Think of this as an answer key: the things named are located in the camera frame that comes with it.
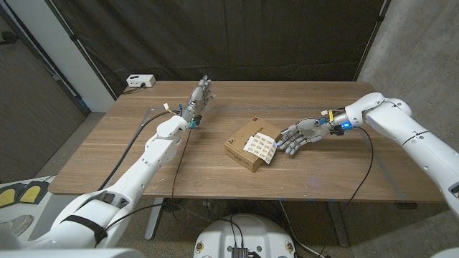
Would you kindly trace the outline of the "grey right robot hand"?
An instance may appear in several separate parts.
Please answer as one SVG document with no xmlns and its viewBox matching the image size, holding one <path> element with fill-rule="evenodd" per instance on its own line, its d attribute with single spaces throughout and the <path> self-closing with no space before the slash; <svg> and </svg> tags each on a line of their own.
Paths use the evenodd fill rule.
<svg viewBox="0 0 459 258">
<path fill-rule="evenodd" d="M 283 130 L 276 145 L 280 150 L 293 155 L 306 143 L 315 143 L 327 135 L 343 135 L 353 128 L 343 108 L 324 110 L 321 117 L 304 118 Z"/>
</svg>

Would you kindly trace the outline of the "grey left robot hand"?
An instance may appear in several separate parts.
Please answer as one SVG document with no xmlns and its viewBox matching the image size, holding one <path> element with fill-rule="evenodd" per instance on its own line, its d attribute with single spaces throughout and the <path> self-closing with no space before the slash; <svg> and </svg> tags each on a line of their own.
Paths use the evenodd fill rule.
<svg viewBox="0 0 459 258">
<path fill-rule="evenodd" d="M 196 125 L 200 124 L 205 107 L 215 97 L 216 95 L 212 94 L 212 81 L 207 75 L 203 76 L 198 82 L 198 85 L 193 89 L 187 104 L 181 112 L 181 117 L 189 125 L 192 123 L 196 123 Z"/>
</svg>

